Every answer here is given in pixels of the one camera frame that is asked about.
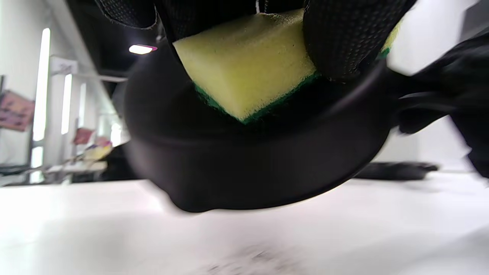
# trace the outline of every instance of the white countertop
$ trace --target white countertop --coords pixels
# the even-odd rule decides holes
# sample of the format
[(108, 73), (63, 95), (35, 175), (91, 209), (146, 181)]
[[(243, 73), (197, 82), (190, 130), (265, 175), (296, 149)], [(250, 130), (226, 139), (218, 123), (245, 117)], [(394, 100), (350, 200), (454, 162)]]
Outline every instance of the white countertop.
[(489, 274), (489, 189), (431, 178), (203, 214), (146, 181), (1, 188), (0, 274)]

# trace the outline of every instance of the poster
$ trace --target poster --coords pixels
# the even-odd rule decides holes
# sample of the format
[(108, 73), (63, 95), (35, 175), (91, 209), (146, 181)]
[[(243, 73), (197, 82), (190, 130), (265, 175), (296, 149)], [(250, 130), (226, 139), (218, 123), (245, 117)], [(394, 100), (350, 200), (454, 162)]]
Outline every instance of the poster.
[(73, 144), (75, 145), (85, 145), (90, 141), (91, 136), (93, 135), (93, 130), (87, 128), (78, 128), (76, 130), (75, 139), (73, 140)]
[(0, 95), (0, 127), (25, 132), (34, 118), (35, 103), (14, 92)]

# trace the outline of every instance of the black ceiling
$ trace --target black ceiling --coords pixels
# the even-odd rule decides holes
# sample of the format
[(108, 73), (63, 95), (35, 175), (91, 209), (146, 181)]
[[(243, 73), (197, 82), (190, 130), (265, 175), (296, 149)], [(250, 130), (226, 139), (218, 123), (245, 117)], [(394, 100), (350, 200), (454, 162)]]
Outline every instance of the black ceiling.
[[(139, 30), (110, 22), (94, 0), (67, 0), (93, 62), (101, 75), (127, 76), (140, 57), (129, 52), (135, 44), (156, 45), (158, 28)], [(106, 83), (112, 94), (114, 84)]]

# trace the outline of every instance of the black glove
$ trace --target black glove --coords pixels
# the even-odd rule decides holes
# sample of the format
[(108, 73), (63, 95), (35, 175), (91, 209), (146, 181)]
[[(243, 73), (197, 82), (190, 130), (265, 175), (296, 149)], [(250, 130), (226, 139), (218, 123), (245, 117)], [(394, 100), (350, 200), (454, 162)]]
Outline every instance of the black glove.
[(421, 104), (402, 111), (400, 131), (416, 133), (450, 115), (472, 148), (469, 159), (481, 175), (489, 178), (489, 32), (461, 42), (411, 77), (410, 82), (416, 87), (409, 93), (431, 92), (442, 108)]
[[(168, 42), (255, 14), (255, 0), (96, 0), (114, 22), (149, 28), (159, 14)], [(318, 71), (346, 81), (366, 71), (416, 0), (260, 0), (279, 13), (305, 7), (306, 50)]]

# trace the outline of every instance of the sponge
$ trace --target sponge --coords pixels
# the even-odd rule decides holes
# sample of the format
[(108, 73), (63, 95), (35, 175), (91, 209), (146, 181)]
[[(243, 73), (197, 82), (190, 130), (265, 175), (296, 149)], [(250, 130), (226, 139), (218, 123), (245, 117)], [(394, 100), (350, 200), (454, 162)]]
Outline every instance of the sponge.
[(394, 41), (396, 40), (397, 35), (399, 34), (401, 22), (399, 22), (394, 27), (394, 29), (392, 30), (391, 34), (389, 35), (389, 37), (385, 41), (384, 47), (382, 47), (382, 50), (380, 51), (380, 55), (379, 55), (380, 58), (386, 58), (387, 55), (390, 53), (391, 48), (392, 48), (392, 46), (394, 44)]
[(209, 104), (246, 124), (318, 75), (304, 45), (303, 15), (303, 9), (256, 14), (174, 47)]

